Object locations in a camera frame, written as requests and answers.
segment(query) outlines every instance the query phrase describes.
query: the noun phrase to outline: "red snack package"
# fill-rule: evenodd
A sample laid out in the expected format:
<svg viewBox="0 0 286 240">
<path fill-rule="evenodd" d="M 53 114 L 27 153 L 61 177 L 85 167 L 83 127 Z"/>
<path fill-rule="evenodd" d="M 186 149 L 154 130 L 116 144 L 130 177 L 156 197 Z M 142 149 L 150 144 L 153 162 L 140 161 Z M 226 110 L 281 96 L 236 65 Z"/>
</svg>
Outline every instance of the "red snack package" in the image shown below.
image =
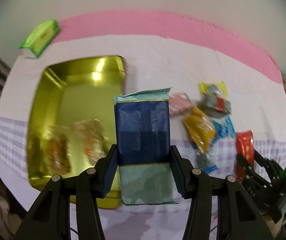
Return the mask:
<svg viewBox="0 0 286 240">
<path fill-rule="evenodd" d="M 254 166 L 254 141 L 253 133 L 251 130 L 247 132 L 237 132 L 236 133 L 236 151 L 237 154 L 242 153 L 247 159 L 249 164 Z M 244 179 L 245 171 L 241 168 L 239 164 L 236 166 L 236 176 L 241 182 Z"/>
</svg>

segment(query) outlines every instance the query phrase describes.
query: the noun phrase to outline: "pink tablecloth border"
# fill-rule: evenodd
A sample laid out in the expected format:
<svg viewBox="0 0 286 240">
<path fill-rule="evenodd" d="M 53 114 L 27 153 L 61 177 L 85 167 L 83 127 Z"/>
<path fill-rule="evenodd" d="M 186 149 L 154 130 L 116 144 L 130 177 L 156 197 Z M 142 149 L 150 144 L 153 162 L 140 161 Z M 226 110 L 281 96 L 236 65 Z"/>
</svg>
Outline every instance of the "pink tablecloth border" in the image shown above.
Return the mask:
<svg viewBox="0 0 286 240">
<path fill-rule="evenodd" d="M 156 11 L 101 11 L 59 21 L 61 32 L 53 43 L 104 35 L 155 35 L 219 51 L 282 84 L 280 70 L 270 55 L 220 26 Z"/>
</svg>

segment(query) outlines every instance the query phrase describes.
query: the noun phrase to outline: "screw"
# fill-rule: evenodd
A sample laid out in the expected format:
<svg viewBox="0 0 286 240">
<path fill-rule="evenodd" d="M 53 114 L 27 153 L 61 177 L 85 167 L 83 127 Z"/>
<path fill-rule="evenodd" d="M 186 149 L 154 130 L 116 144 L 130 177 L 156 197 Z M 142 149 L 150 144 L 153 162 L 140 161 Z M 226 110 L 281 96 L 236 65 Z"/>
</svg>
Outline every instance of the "screw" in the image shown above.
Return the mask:
<svg viewBox="0 0 286 240">
<path fill-rule="evenodd" d="M 59 175 L 54 175 L 53 177 L 52 177 L 52 181 L 59 181 L 60 180 L 60 176 Z"/>
<path fill-rule="evenodd" d="M 235 181 L 236 181 L 236 178 L 235 178 L 234 176 L 228 176 L 228 177 L 227 177 L 227 180 L 228 180 L 229 182 L 235 182 Z"/>
<path fill-rule="evenodd" d="M 96 172 L 96 169 L 94 169 L 94 168 L 89 168 L 89 169 L 87 169 L 87 171 L 86 171 L 88 174 L 94 174 L 95 172 Z"/>
<path fill-rule="evenodd" d="M 200 175 L 202 173 L 202 171 L 200 169 L 193 169 L 192 173 L 195 175 Z"/>
</svg>

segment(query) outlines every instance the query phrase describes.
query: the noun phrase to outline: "rectangular metal tray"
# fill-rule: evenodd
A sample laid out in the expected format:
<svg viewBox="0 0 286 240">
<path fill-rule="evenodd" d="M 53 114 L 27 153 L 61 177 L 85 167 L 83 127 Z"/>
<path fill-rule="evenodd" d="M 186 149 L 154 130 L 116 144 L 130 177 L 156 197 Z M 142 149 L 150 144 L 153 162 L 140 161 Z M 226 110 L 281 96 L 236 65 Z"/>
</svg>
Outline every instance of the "rectangular metal tray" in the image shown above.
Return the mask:
<svg viewBox="0 0 286 240">
<path fill-rule="evenodd" d="M 42 190 L 51 175 L 46 171 L 45 154 L 50 126 L 72 127 L 81 120 L 100 120 L 108 138 L 108 149 L 116 143 L 113 98 L 123 92 L 124 61 L 120 56 L 78 59 L 49 66 L 43 72 L 30 114 L 27 137 L 27 163 L 32 187 Z M 68 139 L 71 172 L 63 177 L 80 174 L 94 166 L 84 154 L 84 148 L 74 133 Z M 111 192 L 101 208 L 116 208 L 120 204 L 119 173 Z"/>
</svg>

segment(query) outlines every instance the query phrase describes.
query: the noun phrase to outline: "black cable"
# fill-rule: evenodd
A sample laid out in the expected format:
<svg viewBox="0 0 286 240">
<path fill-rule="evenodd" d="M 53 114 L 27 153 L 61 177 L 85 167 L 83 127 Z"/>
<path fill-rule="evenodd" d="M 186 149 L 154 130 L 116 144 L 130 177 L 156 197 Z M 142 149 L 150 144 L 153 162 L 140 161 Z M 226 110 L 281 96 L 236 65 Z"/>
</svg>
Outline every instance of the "black cable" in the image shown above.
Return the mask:
<svg viewBox="0 0 286 240">
<path fill-rule="evenodd" d="M 70 230 L 71 230 L 71 231 L 73 231 L 75 234 L 77 234 L 77 235 L 78 235 L 78 233 L 77 233 L 77 231 L 76 231 L 75 229 L 70 228 Z"/>
<path fill-rule="evenodd" d="M 217 228 L 217 226 L 218 226 L 218 225 L 214 226 L 214 227 L 211 229 L 210 233 L 211 233 L 215 228 Z"/>
</svg>

